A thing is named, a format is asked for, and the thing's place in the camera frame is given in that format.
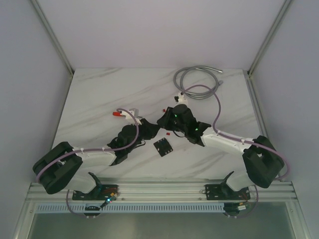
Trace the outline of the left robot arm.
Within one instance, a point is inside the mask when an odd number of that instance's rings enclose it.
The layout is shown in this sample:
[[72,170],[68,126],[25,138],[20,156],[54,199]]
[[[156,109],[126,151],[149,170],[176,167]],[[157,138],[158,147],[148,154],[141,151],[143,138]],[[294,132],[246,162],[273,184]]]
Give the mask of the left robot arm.
[[84,193],[90,200],[101,197],[93,167],[116,166],[128,158],[142,141],[155,138],[160,127],[140,119],[124,126],[105,148],[74,148],[63,141],[52,148],[32,167],[36,181],[47,194],[56,194],[63,189]]

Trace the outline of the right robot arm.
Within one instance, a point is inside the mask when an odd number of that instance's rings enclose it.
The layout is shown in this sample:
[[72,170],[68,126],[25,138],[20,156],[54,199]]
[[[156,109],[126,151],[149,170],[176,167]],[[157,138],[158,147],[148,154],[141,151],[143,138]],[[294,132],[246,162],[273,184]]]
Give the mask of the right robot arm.
[[166,130],[183,133],[193,144],[215,147],[243,159],[245,170],[230,172],[221,183],[221,194],[227,199],[249,186],[268,188],[285,166],[266,137],[239,139],[217,131],[212,125],[197,121],[185,104],[167,108],[157,123]]

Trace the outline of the black fuse box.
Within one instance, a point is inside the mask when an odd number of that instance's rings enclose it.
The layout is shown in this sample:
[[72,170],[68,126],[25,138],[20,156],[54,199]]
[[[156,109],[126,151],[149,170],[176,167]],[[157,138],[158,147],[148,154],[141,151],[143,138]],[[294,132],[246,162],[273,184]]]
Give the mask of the black fuse box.
[[154,147],[161,157],[164,157],[173,151],[172,146],[165,137],[156,141]]

